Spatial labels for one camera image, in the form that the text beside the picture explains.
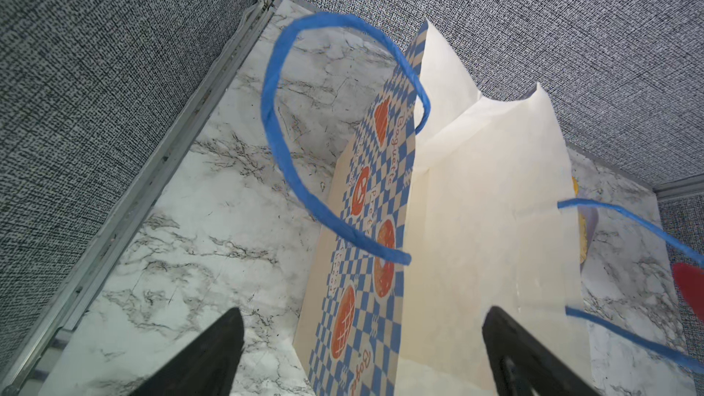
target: blue checkered pattern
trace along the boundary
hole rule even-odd
[[[406,58],[416,74],[420,74],[426,33],[427,23],[406,50]],[[380,144],[374,112],[387,98],[388,125],[385,141]],[[403,248],[406,209],[402,207],[408,203],[410,173],[415,158],[415,100],[415,89],[397,66],[357,129],[351,169],[346,181],[347,190],[343,197],[344,208],[340,213],[347,223],[371,236],[376,236],[383,221],[392,217],[396,225],[397,249]],[[360,215],[353,216],[351,198],[359,175],[366,166],[370,169],[370,177],[365,205]],[[334,264],[336,254],[339,266]],[[374,256],[338,238],[337,249],[330,262],[334,270],[328,281],[332,276],[339,275],[339,287],[322,301],[322,321],[315,332],[317,341],[311,352],[308,379],[317,395],[346,395],[349,383],[355,377],[351,360],[361,354],[361,346],[368,341],[374,352],[373,363],[364,374],[360,393],[391,396],[399,359],[403,267],[394,267],[392,289],[380,299],[374,292]],[[346,347],[336,360],[331,356],[332,332],[339,303],[348,285],[355,290],[354,318]]]

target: donut illustration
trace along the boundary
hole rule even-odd
[[[379,146],[383,148],[386,145],[386,128],[389,126],[389,102],[386,98],[383,103],[376,106],[374,109],[374,127],[377,132],[377,140]]]
[[[386,219],[379,227],[377,242],[396,249],[396,227],[392,219]],[[379,298],[389,295],[393,286],[393,263],[374,257],[374,292]]]
[[[369,180],[369,167],[366,166],[357,177],[357,184],[352,193],[352,215],[359,216],[362,214],[364,207],[364,199],[367,197],[367,181]]]
[[[332,339],[330,342],[330,354],[333,359],[338,359],[347,346],[347,337],[350,335],[352,321],[354,320],[354,287],[347,286],[342,294],[340,306],[335,317],[335,324],[332,329]]]

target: gray textured panel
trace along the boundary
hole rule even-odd
[[[663,229],[698,252],[704,253],[704,195],[660,202],[658,206]],[[684,257],[670,245],[667,246],[667,254],[671,263],[689,263],[696,266],[693,260]],[[687,350],[691,356],[704,362],[704,323],[684,302],[679,288],[677,296]],[[704,395],[704,375],[695,374],[694,383],[697,394]]]
[[[0,370],[253,0],[0,0]]]
[[[540,81],[565,138],[651,185],[704,173],[704,0],[307,0],[401,47],[428,18],[487,95]]]

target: bag handle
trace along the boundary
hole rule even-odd
[[[430,100],[422,84],[420,84],[418,75],[415,74],[413,67],[410,66],[399,47],[382,31],[374,28],[374,26],[357,16],[319,12],[294,20],[281,32],[281,35],[276,40],[276,44],[274,44],[274,50],[269,58],[269,65],[266,68],[266,75],[264,76],[264,84],[262,86],[261,116],[264,131],[269,146],[271,147],[274,161],[284,174],[284,179],[286,179],[286,182],[291,186],[296,197],[303,202],[305,208],[308,209],[313,217],[357,248],[365,250],[377,257],[381,257],[384,260],[408,265],[411,259],[410,254],[387,248],[367,237],[365,233],[353,228],[350,224],[347,224],[337,215],[333,214],[330,208],[308,191],[301,177],[296,172],[293,160],[291,159],[291,150],[286,146],[286,141],[281,131],[281,125],[274,112],[274,97],[276,96],[279,79],[281,78],[281,70],[284,66],[286,56],[288,56],[289,51],[296,41],[298,33],[308,29],[332,28],[338,26],[357,29],[369,34],[376,41],[382,43],[386,50],[392,54],[396,62],[399,63],[403,75],[413,84],[413,87],[418,93],[418,98],[420,98],[420,101],[423,103],[423,117],[420,119],[418,127],[415,128],[415,133],[418,134],[423,129],[430,115]]]

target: blue rope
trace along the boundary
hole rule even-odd
[[[699,254],[697,251],[693,250],[692,248],[685,245],[684,243],[678,241],[676,238],[672,237],[670,234],[665,233],[658,226],[651,224],[646,219],[643,219],[640,216],[637,216],[637,215],[631,213],[629,210],[625,209],[624,207],[619,207],[617,205],[611,205],[611,204],[605,204],[604,202],[597,202],[597,201],[591,200],[591,199],[569,199],[569,200],[562,200],[562,201],[558,202],[558,208],[577,207],[577,206],[602,207],[602,208],[614,209],[615,211],[618,211],[619,213],[628,217],[629,219],[635,220],[636,222],[638,222],[638,224],[642,225],[644,228],[649,230],[651,233],[655,234],[657,237],[663,239],[665,242],[670,243],[673,247],[682,251],[687,257],[689,257],[692,260],[699,263],[700,267],[704,268],[704,255]]]
[[[384,260],[408,265],[410,263],[410,254],[384,247],[378,242],[375,242],[364,233],[356,230],[333,214],[320,199],[316,198],[308,191],[294,168],[294,163],[291,159],[291,151],[286,146],[279,120],[274,112],[274,97],[276,96],[279,79],[281,78],[281,70],[284,66],[286,56],[289,54],[289,51],[296,41],[298,33],[307,29],[321,29],[337,26],[364,31],[389,50],[393,58],[399,63],[400,70],[406,75],[410,83],[413,84],[416,92],[418,92],[420,101],[423,103],[423,117],[420,119],[420,123],[418,127],[416,127],[415,132],[419,133],[423,129],[430,115],[430,100],[425,93],[425,89],[423,89],[423,86],[420,84],[420,79],[413,71],[413,67],[410,66],[399,47],[382,31],[374,28],[374,26],[357,16],[319,12],[294,20],[281,32],[278,40],[276,40],[276,44],[274,44],[274,50],[272,51],[271,58],[269,58],[269,65],[266,68],[266,75],[262,87],[261,114],[262,122],[264,123],[264,131],[266,132],[274,161],[276,161],[281,172],[284,174],[286,182],[317,220],[357,248],[361,248]]]
[[[652,352],[655,352],[660,356],[668,358],[681,366],[691,369],[691,371],[694,371],[696,373],[704,373],[704,364],[700,363],[691,356],[687,356],[684,353],[678,352],[675,349],[668,348],[667,346],[657,344],[653,341],[648,341],[645,338],[639,337],[635,333],[630,333],[628,330],[616,326],[610,321],[606,321],[604,319],[599,318],[598,316],[594,316],[591,313],[586,313],[585,311],[579,309],[574,309],[572,307],[565,306],[565,313],[568,316],[582,318],[586,321],[591,321],[594,324],[598,324],[599,326],[605,327],[607,330],[610,330],[616,335],[626,338],[635,345],[639,345],[644,349],[651,350]]]

